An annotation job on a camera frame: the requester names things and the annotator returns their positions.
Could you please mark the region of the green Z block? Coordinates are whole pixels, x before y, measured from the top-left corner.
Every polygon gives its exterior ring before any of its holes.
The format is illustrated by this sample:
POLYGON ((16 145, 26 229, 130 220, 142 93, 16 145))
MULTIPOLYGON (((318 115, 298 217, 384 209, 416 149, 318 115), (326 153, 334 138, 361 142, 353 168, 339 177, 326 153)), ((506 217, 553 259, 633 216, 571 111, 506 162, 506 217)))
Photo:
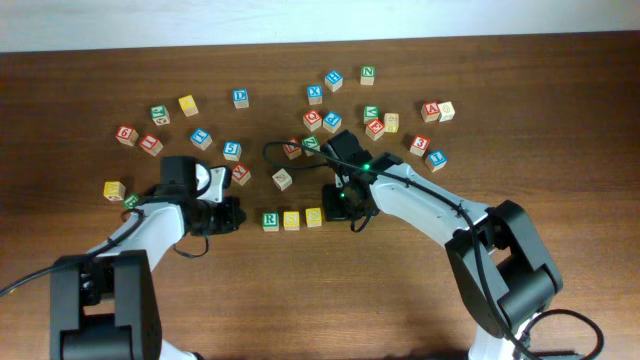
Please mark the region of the green Z block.
POLYGON ((311 148, 315 151, 320 150, 320 143, 316 136, 309 136, 302 139, 302 144, 307 148, 311 148))

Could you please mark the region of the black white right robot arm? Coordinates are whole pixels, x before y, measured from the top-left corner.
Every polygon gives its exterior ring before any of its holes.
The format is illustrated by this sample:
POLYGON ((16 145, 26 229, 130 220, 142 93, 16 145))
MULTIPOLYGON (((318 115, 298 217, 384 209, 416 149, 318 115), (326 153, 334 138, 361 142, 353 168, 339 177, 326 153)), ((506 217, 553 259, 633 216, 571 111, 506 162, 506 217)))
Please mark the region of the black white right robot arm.
POLYGON ((429 182, 390 153, 373 157, 344 130, 322 145, 338 184, 323 188, 331 220, 380 212, 442 246, 467 311, 476 321, 471 359, 516 359, 510 337, 547 310, 563 280, 531 218, 506 200, 473 202, 429 182))

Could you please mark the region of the yellow W block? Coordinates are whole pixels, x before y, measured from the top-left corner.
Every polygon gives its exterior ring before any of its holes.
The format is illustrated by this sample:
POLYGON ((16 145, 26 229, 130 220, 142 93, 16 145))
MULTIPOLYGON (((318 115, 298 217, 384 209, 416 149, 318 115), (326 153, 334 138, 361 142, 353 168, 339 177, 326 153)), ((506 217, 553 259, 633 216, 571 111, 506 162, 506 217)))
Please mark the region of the yellow W block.
POLYGON ((123 201, 126 187, 119 181, 107 181, 104 183, 103 196, 109 201, 123 201))

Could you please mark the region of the red A block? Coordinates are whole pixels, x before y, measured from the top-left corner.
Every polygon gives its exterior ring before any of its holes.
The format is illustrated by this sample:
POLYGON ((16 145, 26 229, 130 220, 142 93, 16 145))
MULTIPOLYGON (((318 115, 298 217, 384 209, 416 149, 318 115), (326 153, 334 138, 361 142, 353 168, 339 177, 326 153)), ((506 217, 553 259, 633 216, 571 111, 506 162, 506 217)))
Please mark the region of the red A block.
POLYGON ((421 107, 421 116, 425 123, 438 121, 441 116, 439 104, 435 101, 424 103, 421 107))

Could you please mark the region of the red I block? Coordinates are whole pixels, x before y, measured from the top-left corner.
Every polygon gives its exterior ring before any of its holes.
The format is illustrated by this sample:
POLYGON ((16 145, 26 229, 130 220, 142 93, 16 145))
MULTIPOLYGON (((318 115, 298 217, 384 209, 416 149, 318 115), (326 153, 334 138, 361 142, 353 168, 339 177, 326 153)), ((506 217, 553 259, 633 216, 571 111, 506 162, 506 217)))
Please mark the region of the red I block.
POLYGON ((147 152, 151 156, 157 156, 163 149, 163 144, 161 143, 161 141, 157 137, 150 134, 142 137, 139 145, 145 152, 147 152))

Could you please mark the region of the plain leaf block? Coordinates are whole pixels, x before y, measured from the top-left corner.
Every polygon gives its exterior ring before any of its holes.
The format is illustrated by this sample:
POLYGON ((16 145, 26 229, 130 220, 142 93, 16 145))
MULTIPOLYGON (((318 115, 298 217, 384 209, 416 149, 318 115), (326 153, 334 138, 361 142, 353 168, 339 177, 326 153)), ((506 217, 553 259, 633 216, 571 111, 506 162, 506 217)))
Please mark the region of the plain leaf block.
POLYGON ((291 175, 285 169, 280 169, 273 174, 272 180, 280 191, 284 191, 293 183, 291 175))

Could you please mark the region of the green N block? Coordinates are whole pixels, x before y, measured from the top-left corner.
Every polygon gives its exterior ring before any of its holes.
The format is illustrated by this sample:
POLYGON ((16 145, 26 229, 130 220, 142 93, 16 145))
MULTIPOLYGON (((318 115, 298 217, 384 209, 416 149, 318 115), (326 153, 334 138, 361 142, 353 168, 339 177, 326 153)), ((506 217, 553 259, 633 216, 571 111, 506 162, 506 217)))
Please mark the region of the green N block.
POLYGON ((375 82, 375 76, 375 66, 363 66, 361 68, 360 84, 364 86, 372 86, 375 82))

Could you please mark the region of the green V block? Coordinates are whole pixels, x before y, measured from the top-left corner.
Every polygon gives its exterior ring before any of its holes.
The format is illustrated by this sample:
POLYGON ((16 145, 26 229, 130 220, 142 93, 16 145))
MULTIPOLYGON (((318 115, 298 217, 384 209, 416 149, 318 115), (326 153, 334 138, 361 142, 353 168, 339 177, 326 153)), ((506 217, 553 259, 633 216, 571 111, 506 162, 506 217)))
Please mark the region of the green V block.
POLYGON ((363 122, 365 124, 378 119, 380 116, 379 107, 375 105, 365 105, 363 110, 363 122))

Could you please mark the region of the green block with picture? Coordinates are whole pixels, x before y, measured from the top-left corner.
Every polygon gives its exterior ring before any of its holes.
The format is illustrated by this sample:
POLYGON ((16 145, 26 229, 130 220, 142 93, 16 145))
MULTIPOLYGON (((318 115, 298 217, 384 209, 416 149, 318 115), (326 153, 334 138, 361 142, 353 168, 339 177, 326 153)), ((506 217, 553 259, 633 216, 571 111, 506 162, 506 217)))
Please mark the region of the green block with picture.
POLYGON ((156 126, 168 125, 170 123, 170 116, 165 105, 151 107, 150 115, 156 126))

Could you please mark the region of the green E block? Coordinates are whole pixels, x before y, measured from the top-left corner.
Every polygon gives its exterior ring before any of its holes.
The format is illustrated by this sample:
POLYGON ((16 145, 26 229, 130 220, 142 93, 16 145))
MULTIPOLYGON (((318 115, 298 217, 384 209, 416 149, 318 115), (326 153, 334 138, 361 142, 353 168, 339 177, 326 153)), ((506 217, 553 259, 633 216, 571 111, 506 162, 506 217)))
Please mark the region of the green E block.
POLYGON ((133 193, 124 199, 123 206, 126 209, 133 209, 140 203, 140 201, 141 201, 140 196, 138 194, 133 193))

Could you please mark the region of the blue J block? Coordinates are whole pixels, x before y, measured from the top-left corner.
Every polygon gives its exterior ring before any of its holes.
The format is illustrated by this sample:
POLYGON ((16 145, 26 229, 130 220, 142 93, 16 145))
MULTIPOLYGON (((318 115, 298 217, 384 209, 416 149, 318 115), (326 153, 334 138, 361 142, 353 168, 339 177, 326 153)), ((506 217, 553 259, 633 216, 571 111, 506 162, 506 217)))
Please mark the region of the blue J block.
POLYGON ((447 163, 447 157, 440 150, 430 153, 425 158, 425 164, 431 172, 435 172, 443 168, 447 163))

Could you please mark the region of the red 3 block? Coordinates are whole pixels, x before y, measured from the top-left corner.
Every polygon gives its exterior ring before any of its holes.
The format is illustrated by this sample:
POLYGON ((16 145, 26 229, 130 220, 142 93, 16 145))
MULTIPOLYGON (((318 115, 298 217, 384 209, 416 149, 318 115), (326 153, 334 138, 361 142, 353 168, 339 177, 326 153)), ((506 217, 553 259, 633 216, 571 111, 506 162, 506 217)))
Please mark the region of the red 3 block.
POLYGON ((416 135, 411 142, 409 151, 411 154, 422 157, 430 145, 430 139, 421 135, 416 135))

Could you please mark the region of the plain block yellow side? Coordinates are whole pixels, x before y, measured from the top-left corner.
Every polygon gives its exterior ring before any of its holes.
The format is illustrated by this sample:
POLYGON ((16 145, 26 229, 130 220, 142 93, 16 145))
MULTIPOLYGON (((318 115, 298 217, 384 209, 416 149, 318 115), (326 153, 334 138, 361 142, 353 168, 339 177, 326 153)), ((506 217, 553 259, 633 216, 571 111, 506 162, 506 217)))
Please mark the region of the plain block yellow side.
POLYGON ((383 117, 383 123, 386 133, 397 133, 399 130, 399 114, 385 113, 383 117))

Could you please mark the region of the blue H block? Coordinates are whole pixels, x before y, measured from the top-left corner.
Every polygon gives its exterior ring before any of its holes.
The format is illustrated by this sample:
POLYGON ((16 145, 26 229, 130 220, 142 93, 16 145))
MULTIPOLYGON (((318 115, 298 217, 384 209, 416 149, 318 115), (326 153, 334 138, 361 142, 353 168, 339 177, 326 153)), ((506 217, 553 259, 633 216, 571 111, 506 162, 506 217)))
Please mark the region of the blue H block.
POLYGON ((341 73, 336 70, 332 70, 327 73, 325 76, 325 85, 329 88, 331 92, 336 92, 343 85, 344 77, 341 73))

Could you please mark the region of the yellow S block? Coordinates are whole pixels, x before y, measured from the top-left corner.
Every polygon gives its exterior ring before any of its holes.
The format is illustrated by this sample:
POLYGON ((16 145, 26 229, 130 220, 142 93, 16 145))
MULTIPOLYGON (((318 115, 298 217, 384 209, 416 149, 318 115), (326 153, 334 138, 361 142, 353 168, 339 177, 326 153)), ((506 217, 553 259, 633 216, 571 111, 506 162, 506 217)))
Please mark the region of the yellow S block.
POLYGON ((283 213, 283 226, 286 231, 297 231, 300 229, 300 212, 285 211, 283 213))

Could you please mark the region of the blue 5 block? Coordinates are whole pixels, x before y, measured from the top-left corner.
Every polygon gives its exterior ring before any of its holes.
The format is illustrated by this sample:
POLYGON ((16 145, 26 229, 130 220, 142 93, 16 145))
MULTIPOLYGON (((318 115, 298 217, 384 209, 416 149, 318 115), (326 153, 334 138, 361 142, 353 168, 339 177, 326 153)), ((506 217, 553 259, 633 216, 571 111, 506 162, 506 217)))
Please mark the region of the blue 5 block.
POLYGON ((223 156, 228 161, 239 161, 242 154, 241 144, 234 141, 227 141, 223 146, 223 156))

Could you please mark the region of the yellow top block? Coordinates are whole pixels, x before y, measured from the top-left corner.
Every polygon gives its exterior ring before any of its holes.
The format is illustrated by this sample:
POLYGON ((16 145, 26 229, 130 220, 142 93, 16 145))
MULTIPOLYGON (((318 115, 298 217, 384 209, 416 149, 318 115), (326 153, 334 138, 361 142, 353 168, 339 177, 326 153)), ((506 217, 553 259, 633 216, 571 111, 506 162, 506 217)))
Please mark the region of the yellow top block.
POLYGON ((199 113, 195 99, 192 95, 186 95, 178 99, 181 110, 186 117, 190 117, 199 113))

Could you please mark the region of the red E block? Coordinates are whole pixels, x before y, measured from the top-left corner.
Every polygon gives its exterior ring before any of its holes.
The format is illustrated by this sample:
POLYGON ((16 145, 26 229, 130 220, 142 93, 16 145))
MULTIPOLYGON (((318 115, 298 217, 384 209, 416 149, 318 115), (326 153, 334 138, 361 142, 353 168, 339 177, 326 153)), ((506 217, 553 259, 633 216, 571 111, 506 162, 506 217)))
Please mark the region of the red E block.
POLYGON ((385 133, 385 125, 379 119, 372 119, 366 124, 365 134, 377 141, 385 133))

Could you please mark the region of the blue P block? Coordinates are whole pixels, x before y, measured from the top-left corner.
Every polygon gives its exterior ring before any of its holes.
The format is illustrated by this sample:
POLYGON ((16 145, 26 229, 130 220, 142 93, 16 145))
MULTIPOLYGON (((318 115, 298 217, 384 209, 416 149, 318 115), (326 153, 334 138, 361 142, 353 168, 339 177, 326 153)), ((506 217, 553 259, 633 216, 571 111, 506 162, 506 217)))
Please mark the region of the blue P block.
POLYGON ((323 118, 323 128, 330 133, 335 133, 341 126, 342 117, 336 112, 329 112, 323 118))

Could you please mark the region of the red Y block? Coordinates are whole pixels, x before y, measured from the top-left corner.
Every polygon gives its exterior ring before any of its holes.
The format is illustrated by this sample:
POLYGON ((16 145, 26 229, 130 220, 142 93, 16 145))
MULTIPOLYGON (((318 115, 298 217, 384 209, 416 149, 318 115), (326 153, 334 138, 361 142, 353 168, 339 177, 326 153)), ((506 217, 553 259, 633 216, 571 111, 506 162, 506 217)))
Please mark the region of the red Y block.
POLYGON ((251 179, 249 168, 238 163, 232 169, 232 179, 240 186, 244 186, 251 179))

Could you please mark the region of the blue X block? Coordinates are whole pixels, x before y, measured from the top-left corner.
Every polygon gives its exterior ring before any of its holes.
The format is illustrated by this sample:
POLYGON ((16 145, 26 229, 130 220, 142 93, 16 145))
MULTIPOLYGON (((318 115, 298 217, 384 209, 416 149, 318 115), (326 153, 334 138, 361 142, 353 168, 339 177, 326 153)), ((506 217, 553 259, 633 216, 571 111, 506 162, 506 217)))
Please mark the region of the blue X block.
POLYGON ((323 102, 323 88, 321 85, 309 85, 306 91, 310 105, 319 105, 323 102))

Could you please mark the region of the red U block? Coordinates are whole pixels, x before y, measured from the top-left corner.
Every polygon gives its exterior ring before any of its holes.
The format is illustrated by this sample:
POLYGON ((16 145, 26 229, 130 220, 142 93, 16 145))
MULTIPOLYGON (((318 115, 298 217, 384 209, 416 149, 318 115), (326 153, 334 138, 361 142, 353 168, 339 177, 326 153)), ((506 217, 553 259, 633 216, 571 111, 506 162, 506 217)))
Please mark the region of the red U block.
POLYGON ((283 145, 283 150, 289 160, 293 160, 302 154, 302 149, 298 146, 299 141, 291 138, 283 145))

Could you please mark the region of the red 6 block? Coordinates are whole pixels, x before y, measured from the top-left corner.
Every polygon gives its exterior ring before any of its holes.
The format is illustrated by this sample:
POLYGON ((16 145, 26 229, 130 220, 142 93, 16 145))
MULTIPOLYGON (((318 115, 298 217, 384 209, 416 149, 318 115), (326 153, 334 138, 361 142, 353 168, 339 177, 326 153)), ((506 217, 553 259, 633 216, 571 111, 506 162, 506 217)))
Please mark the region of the red 6 block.
POLYGON ((124 144, 133 147, 139 138, 138 132, 130 126, 120 126, 116 132, 116 139, 124 144))

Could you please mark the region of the blue D block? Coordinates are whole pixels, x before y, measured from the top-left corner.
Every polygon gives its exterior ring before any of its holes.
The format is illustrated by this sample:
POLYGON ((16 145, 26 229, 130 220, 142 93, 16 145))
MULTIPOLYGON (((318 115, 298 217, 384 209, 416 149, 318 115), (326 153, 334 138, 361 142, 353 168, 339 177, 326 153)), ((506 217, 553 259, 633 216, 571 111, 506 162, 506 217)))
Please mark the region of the blue D block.
POLYGON ((233 103, 236 109, 249 107, 249 96, 246 88, 234 89, 232 91, 233 103))

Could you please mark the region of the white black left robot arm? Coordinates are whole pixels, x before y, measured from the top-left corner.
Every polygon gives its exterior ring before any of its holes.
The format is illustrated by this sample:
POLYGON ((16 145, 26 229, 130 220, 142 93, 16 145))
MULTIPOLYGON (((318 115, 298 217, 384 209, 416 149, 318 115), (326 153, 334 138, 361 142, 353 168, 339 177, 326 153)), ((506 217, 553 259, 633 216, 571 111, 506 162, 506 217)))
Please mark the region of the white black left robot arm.
POLYGON ((160 181, 104 243, 59 258, 50 279, 52 359, 197 359, 163 337, 152 271, 186 235, 238 230, 246 215, 225 195, 232 171, 191 156, 161 160, 160 181))

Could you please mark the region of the blue T block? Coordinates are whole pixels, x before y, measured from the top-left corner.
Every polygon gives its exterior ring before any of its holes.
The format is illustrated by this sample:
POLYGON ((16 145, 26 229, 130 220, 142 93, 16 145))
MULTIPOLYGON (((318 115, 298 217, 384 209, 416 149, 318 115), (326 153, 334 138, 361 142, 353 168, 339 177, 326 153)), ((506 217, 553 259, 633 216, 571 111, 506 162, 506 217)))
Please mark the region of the blue T block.
POLYGON ((211 135, 204 129, 197 128, 190 136, 191 143, 198 149, 205 151, 212 143, 211 135))

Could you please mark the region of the plain block green side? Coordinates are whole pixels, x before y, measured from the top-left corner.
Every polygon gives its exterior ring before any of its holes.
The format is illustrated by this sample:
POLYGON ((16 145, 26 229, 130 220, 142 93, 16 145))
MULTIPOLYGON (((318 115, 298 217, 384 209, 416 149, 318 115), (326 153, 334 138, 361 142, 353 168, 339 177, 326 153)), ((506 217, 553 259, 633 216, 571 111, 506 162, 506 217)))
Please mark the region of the plain block green side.
POLYGON ((455 109, 451 101, 442 102, 438 104, 440 110, 440 122, 452 120, 455 116, 455 109))

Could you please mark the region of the red Q block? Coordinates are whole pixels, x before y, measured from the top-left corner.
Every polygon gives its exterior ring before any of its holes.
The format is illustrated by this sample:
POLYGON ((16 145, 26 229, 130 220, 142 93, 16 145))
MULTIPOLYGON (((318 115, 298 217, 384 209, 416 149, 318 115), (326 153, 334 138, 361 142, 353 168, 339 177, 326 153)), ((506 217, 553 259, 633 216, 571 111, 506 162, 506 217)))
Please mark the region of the red Q block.
POLYGON ((316 110, 310 110, 303 115, 303 124, 310 132, 314 132, 322 126, 323 118, 316 110))

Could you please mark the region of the green R block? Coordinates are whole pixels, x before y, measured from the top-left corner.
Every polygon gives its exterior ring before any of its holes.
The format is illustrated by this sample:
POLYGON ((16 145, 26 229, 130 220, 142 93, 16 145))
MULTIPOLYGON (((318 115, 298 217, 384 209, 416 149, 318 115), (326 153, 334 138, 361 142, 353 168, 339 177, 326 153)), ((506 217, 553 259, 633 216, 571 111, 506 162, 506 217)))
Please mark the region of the green R block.
POLYGON ((277 212, 265 212, 262 214, 262 228, 265 232, 278 232, 280 219, 277 212))

